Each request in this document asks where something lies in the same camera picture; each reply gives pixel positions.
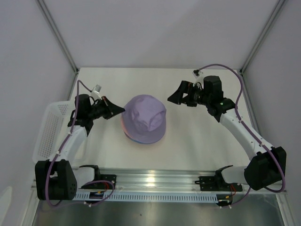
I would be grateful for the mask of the pink bucket hat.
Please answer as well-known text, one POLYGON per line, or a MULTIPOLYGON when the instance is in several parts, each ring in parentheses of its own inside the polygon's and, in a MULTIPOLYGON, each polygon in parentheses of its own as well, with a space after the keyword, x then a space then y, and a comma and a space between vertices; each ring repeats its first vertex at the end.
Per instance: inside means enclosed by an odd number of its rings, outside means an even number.
POLYGON ((129 133, 128 133, 128 131, 127 131, 125 125, 124 125, 123 118, 120 118, 120 122, 121 122, 121 126, 122 126, 122 129, 123 129, 125 135, 126 135, 127 137, 131 138, 131 136, 129 135, 129 133))

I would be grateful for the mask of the lavender bucket hat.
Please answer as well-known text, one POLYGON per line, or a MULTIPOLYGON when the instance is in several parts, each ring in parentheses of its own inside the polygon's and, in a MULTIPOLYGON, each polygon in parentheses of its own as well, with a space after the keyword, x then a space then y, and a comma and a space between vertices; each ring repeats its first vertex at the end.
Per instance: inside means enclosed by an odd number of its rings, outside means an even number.
POLYGON ((165 105, 151 95, 137 95, 125 106, 121 114, 131 140, 154 144, 166 132, 165 105))

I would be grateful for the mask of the blue bucket hat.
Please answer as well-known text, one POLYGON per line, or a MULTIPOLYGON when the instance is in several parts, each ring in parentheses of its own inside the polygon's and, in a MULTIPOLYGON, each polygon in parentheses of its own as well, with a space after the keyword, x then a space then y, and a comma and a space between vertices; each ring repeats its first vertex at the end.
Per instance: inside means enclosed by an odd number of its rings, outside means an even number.
POLYGON ((137 141, 137 140, 134 140, 132 139, 132 141, 136 142, 136 143, 139 143, 139 144, 144 144, 144 145, 149 145, 151 143, 147 143, 147 142, 141 142, 141 141, 137 141))

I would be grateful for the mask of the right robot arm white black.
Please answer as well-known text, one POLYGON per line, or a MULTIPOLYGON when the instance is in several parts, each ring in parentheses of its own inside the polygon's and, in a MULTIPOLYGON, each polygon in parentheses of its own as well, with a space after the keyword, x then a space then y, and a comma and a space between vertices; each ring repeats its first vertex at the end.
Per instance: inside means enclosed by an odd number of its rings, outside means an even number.
POLYGON ((182 81, 167 100, 189 107, 204 105, 208 113, 234 136, 246 152, 249 164, 222 168, 221 174, 214 179, 216 188, 225 190, 232 183, 239 183, 258 191, 269 189, 269 185, 281 181, 282 187, 278 191, 284 190, 286 151, 282 147, 274 147, 245 123, 235 103, 224 97, 218 76, 206 76, 202 86, 197 82, 182 81))

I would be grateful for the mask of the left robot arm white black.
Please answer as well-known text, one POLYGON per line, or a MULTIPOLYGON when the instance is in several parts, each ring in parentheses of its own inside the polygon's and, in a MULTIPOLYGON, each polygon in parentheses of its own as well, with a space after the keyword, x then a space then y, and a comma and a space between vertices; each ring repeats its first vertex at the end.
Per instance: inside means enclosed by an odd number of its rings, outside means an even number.
POLYGON ((76 96, 74 102, 54 102, 46 108, 32 157, 40 200, 72 200, 79 188, 101 185, 98 166, 84 165, 74 170, 72 164, 94 121, 108 120, 124 111, 105 96, 93 99, 88 94, 76 96))

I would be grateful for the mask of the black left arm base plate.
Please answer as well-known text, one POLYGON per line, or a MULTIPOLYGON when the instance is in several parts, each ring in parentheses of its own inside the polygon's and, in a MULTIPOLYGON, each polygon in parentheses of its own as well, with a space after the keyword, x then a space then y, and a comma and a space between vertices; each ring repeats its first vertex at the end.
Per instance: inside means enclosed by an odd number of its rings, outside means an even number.
POLYGON ((114 174, 101 174, 99 176, 96 176, 94 179, 94 181, 98 181, 98 180, 104 180, 104 182, 94 183, 92 185, 93 188, 102 189, 102 190, 110 190, 110 189, 112 189, 112 185, 109 182, 111 182, 112 184, 115 185, 117 182, 117 176, 114 174))

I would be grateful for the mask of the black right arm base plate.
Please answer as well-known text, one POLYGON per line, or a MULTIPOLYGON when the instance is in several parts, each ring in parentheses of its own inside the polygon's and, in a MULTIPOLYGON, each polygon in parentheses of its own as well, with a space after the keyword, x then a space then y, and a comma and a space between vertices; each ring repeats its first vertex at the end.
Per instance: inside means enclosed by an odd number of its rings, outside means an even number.
POLYGON ((218 176, 200 176, 194 184, 199 185, 201 191, 212 192, 242 192, 243 188, 237 183, 228 184, 218 176))

